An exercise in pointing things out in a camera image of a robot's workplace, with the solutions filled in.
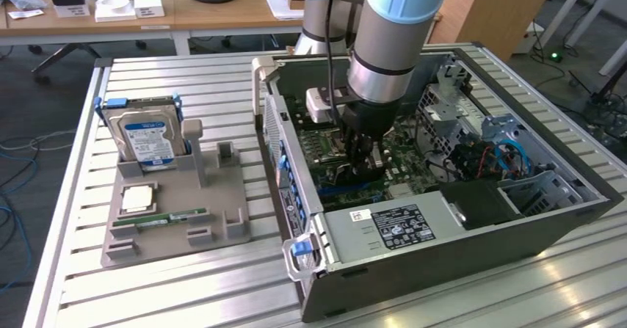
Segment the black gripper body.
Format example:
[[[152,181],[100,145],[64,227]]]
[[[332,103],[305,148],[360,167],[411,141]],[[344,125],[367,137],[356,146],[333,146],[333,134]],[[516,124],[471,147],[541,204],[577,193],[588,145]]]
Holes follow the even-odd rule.
[[[373,103],[350,102],[344,106],[341,121],[348,132],[381,140],[392,128],[397,113],[397,101]]]

